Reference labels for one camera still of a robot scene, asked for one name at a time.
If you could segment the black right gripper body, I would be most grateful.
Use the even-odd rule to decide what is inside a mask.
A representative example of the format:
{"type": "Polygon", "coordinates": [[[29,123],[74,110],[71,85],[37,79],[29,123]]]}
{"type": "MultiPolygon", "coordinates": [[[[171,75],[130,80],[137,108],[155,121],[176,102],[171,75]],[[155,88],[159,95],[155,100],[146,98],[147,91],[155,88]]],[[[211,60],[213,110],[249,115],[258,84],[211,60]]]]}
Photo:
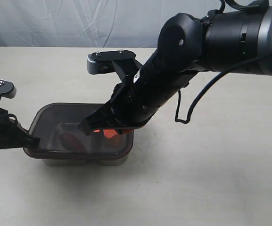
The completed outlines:
{"type": "Polygon", "coordinates": [[[181,87],[180,73],[143,66],[114,96],[79,124],[89,135],[97,129],[143,127],[181,87]]]}

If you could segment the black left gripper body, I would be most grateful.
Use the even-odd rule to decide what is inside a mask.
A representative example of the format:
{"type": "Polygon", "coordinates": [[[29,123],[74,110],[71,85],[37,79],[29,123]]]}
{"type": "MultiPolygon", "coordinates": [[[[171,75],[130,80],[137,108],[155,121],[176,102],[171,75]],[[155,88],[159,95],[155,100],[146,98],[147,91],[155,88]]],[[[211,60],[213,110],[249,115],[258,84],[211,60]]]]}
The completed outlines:
{"type": "MultiPolygon", "coordinates": [[[[0,93],[2,97],[12,99],[16,90],[0,93]]],[[[37,148],[40,139],[31,136],[18,122],[17,117],[6,109],[0,108],[0,149],[37,148]]]]}

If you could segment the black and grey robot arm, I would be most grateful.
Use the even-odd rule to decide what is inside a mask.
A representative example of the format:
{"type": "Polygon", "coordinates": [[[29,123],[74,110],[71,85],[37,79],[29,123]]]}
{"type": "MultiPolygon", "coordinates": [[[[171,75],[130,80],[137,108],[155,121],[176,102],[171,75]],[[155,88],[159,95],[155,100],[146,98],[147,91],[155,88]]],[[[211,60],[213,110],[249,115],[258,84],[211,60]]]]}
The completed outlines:
{"type": "Polygon", "coordinates": [[[105,104],[78,124],[84,134],[139,129],[198,73],[216,72],[186,119],[174,119],[188,124],[199,100],[228,73],[272,76],[272,6],[267,0],[246,6],[223,0],[201,19],[178,13],[163,25],[157,48],[144,64],[133,52],[118,50],[92,53],[88,66],[90,74],[116,73],[120,83],[105,104]]]}

